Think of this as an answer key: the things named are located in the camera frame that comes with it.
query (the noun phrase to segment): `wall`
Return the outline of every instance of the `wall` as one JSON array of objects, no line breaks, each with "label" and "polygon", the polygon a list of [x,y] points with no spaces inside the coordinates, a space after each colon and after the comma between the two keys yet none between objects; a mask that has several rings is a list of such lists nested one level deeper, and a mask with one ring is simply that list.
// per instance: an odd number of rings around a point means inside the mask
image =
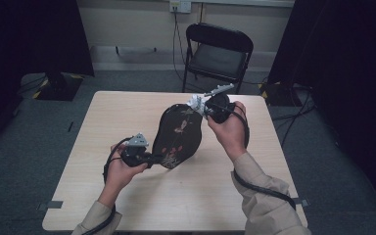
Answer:
[{"label": "wall", "polygon": [[[174,14],[168,11],[168,1],[77,2],[89,46],[172,48],[175,22]],[[193,2],[191,14],[177,15],[184,48],[186,27],[202,21],[244,31],[254,41],[255,51],[277,51],[292,8],[267,5],[285,2],[285,6],[290,6],[291,0],[243,1],[247,6],[211,2],[214,3]]]}]

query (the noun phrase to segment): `black curtain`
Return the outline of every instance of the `black curtain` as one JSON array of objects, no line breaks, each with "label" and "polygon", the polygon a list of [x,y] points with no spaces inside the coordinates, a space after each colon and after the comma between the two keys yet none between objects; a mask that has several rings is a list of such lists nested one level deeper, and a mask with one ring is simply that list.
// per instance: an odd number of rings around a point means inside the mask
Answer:
[{"label": "black curtain", "polygon": [[376,189],[376,1],[296,0],[269,82],[313,87],[339,143]]},{"label": "black curtain", "polygon": [[28,73],[94,76],[75,0],[0,1],[0,116]]}]

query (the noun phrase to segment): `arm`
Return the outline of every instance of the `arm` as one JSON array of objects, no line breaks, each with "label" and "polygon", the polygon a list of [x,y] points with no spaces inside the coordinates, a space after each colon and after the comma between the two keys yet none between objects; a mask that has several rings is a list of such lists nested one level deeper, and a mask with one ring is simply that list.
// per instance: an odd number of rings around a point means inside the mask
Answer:
[{"label": "arm", "polygon": [[[120,191],[132,180],[134,175],[143,172],[147,167],[147,164],[130,167],[121,159],[117,159],[120,157],[120,153],[124,148],[124,145],[120,145],[112,155],[112,159],[116,160],[111,161],[109,165],[109,173],[105,187],[99,199],[87,213],[87,216],[75,227],[72,232],[73,235],[83,234],[105,221],[111,214]],[[113,234],[120,223],[120,219],[121,214],[116,212],[112,222],[97,234]]]},{"label": "arm", "polygon": [[[236,102],[236,106],[234,112],[245,118],[244,105]],[[214,122],[209,117],[209,127],[214,131],[241,178],[251,184],[289,194],[289,185],[283,180],[266,175],[247,152],[244,146],[244,126],[237,117],[231,115],[222,124]],[[234,177],[233,182],[243,196],[242,208],[247,217],[246,234],[310,234],[287,202],[247,189],[241,186]]]}]

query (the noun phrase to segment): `person's left hand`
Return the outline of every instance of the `person's left hand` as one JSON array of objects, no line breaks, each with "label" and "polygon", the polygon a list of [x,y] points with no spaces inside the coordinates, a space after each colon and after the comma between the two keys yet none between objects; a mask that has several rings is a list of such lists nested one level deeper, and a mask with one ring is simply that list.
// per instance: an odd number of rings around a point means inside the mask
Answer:
[{"label": "person's left hand", "polygon": [[115,204],[115,201],[118,197],[118,193],[123,189],[130,181],[133,176],[138,173],[143,172],[148,164],[141,164],[135,167],[128,166],[120,158],[121,152],[125,149],[125,146],[122,144],[117,147],[112,159],[116,159],[110,162],[108,170],[108,178],[106,180],[106,185],[102,191],[102,194],[99,197],[99,203],[112,208]]}]

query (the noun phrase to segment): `metal bracket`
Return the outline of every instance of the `metal bracket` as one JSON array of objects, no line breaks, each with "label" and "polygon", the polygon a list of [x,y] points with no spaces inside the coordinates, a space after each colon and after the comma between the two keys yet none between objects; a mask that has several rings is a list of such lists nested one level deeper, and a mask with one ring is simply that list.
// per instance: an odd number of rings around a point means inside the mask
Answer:
[{"label": "metal bracket", "polygon": [[60,209],[63,201],[50,201],[48,203],[39,204],[36,208],[38,211],[47,212],[48,209]]},{"label": "metal bracket", "polygon": [[218,93],[221,93],[221,92],[224,92],[226,90],[229,90],[231,88],[233,88],[234,85],[233,83],[230,83],[229,85],[217,85],[216,86],[216,89],[212,90],[210,93],[206,93],[204,94],[205,97],[207,96],[212,96],[212,95],[215,95],[215,94],[218,94]]},{"label": "metal bracket", "polygon": [[308,199],[293,198],[295,204],[301,204],[303,208],[310,206]]},{"label": "metal bracket", "polygon": [[129,147],[146,147],[149,146],[148,141],[146,141],[145,137],[142,133],[138,133],[137,135],[133,136],[126,144]]}]

